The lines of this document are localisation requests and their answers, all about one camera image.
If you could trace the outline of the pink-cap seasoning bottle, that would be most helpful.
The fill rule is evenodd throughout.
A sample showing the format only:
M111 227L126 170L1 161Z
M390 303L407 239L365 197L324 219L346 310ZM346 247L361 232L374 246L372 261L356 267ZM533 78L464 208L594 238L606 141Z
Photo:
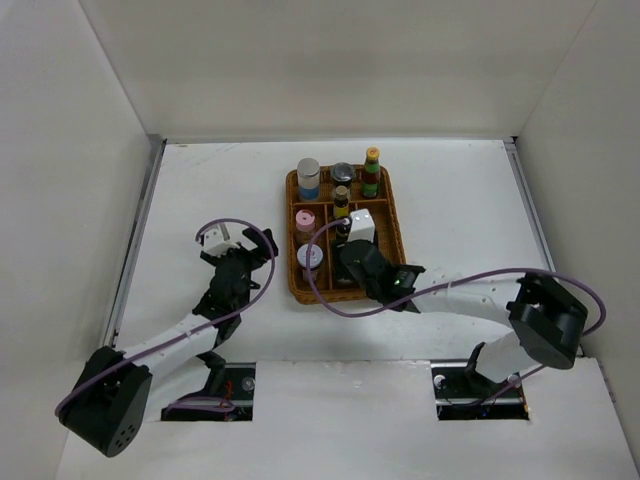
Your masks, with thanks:
M301 246L308 244L316 233L316 215L309 209L301 209L295 215L294 238Z

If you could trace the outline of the white-lid brown sauce jar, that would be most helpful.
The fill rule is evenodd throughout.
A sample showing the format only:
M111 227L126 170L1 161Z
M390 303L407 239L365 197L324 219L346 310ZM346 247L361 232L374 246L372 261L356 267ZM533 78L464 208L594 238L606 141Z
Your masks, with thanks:
M324 251L318 245L309 243L301 245L296 253L304 282L316 281L318 272L324 262Z

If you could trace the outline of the small dark bottle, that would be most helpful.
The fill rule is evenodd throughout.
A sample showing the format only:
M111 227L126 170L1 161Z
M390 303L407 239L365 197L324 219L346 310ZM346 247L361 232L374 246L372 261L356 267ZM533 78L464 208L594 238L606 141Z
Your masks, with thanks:
M349 217L343 217L339 219L339 224L336 226L335 241L337 243L345 243L348 239L351 230L351 220Z

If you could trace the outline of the silver-lid white pellet jar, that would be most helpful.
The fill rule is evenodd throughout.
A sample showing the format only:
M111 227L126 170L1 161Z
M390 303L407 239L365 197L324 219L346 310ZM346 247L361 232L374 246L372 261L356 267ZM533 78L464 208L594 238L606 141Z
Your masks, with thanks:
M315 201L320 192L320 165L314 158L303 158L297 165L298 195L301 201Z

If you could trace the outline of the small yellow-label bottle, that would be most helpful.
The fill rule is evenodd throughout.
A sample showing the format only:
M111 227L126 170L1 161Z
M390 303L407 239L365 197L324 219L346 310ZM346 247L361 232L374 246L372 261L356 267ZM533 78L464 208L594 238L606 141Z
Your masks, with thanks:
M339 220L349 215L349 189L339 185L334 189L333 218Z

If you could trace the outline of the black-cap salt grinder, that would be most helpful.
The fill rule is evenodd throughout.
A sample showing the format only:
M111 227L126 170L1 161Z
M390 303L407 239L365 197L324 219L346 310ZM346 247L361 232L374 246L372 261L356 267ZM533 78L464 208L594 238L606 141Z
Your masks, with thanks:
M355 178L355 167L346 162L338 162L330 168L332 182L332 196L335 196L339 187L345 187L347 195L351 195L351 187Z

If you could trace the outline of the yellow-cap brown sauce bottle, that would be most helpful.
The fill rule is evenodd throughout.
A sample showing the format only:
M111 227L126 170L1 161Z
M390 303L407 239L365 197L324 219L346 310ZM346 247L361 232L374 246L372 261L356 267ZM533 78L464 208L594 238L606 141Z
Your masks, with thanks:
M380 151L377 147L366 150L365 162L361 173L361 192L365 198L375 198L379 194L380 183Z

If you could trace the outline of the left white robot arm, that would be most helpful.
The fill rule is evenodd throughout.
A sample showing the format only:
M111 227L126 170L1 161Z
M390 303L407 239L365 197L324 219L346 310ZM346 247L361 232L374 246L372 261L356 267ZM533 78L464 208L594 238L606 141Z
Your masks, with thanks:
M152 385L191 359L202 357L210 363L197 366L190 375L190 386L200 397L214 398L223 390L224 361L215 350L266 292L265 285L253 280L253 272L273 266L278 256L270 230L244 222L242 234L252 244L246 248L231 240L226 224L212 221L196 234L200 257L213 267L214 275L192 311L134 347L96 350L56 407L59 423L105 457L122 453L138 434Z

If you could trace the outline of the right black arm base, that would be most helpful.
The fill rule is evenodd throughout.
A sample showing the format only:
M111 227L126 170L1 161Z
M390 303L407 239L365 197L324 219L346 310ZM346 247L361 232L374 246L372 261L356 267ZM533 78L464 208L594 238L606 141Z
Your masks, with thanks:
M481 344L468 360L431 363L436 415L440 421L525 420L529 419L524 391L519 384L497 393L508 380L495 383L476 372Z

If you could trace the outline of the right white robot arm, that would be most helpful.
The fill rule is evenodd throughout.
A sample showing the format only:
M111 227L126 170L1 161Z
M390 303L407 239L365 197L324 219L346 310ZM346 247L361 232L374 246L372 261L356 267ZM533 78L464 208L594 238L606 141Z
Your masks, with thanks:
M474 275L469 281L393 264L371 242L342 248L340 262L368 298L398 312L449 313L495 322L509 329L503 337L477 345L464 370L473 394L489 394L510 375L535 365L569 370L588 317L586 306L550 272L516 269Z

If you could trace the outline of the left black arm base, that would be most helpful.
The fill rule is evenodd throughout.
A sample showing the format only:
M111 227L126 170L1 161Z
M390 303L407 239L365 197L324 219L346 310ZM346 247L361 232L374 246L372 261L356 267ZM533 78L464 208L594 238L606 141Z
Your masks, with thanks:
M209 369L200 390L161 410L163 422L247 422L253 420L256 363L228 363L215 352L198 356Z

